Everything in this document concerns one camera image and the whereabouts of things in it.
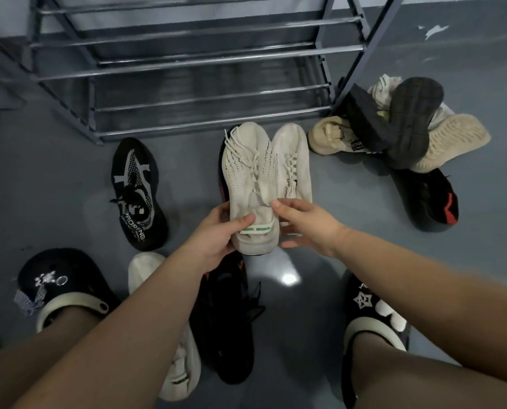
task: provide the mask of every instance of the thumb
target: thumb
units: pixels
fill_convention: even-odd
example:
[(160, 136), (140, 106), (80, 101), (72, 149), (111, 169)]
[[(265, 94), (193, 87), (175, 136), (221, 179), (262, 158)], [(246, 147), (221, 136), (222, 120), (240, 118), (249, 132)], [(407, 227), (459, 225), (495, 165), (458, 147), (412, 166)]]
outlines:
[(236, 218), (235, 220), (225, 222), (221, 224), (225, 229), (225, 232), (229, 235), (234, 234), (235, 232), (242, 231), (244, 228), (249, 227), (255, 221), (255, 214), (251, 213), (241, 218)]
[(272, 209), (278, 216), (288, 220), (292, 224), (296, 224), (297, 221), (301, 218), (301, 212), (297, 211), (295, 208), (282, 204), (280, 201), (275, 199), (272, 201)]

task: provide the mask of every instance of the person's right arm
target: person's right arm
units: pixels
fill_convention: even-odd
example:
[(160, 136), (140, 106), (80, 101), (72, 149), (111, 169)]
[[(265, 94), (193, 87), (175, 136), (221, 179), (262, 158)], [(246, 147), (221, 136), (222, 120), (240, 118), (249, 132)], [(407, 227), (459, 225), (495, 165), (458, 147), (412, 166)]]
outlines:
[(507, 286), (458, 273), (441, 262), (345, 227), (300, 199), (274, 211), (300, 233), (282, 247), (306, 245), (341, 260), (416, 329), (467, 368), (507, 381)]

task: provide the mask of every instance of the hand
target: hand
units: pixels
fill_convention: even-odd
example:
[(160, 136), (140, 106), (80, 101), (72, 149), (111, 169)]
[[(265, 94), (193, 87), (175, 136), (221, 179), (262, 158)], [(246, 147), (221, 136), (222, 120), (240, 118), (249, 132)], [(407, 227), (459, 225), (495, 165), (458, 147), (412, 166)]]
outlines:
[(282, 227), (282, 234), (302, 234), (291, 241), (284, 241), (283, 248), (305, 245), (326, 257), (335, 257), (342, 234), (351, 230), (323, 208), (304, 199), (275, 199), (272, 209), (282, 220), (291, 223)]
[(215, 269), (225, 255), (236, 249), (230, 242), (230, 236), (255, 221), (255, 214), (248, 214), (233, 221), (222, 219), (223, 214), (229, 212), (229, 206), (229, 202), (226, 202), (210, 211), (183, 245), (183, 248), (203, 261), (203, 273)]

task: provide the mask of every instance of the person's left hand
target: person's left hand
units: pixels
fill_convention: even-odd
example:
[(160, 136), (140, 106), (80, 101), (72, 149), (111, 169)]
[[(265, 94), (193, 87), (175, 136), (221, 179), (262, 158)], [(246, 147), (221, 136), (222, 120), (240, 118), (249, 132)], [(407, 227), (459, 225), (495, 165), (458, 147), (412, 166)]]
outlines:
[(229, 212), (229, 206), (229, 202), (226, 202), (210, 211), (183, 245), (183, 248), (203, 261), (203, 273), (215, 269), (225, 255), (235, 250), (230, 242), (230, 236), (249, 227), (255, 221), (255, 214), (248, 214), (232, 221), (222, 219), (223, 214)]

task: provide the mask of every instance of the peeling paint patch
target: peeling paint patch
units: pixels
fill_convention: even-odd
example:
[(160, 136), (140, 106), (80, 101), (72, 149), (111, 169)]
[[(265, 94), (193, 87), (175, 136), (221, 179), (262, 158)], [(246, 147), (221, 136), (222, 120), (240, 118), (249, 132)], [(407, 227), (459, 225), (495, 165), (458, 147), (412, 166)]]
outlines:
[(426, 33), (426, 40), (433, 36), (435, 33), (444, 32), (449, 26), (441, 27), (440, 25), (436, 25), (432, 29), (428, 30)]

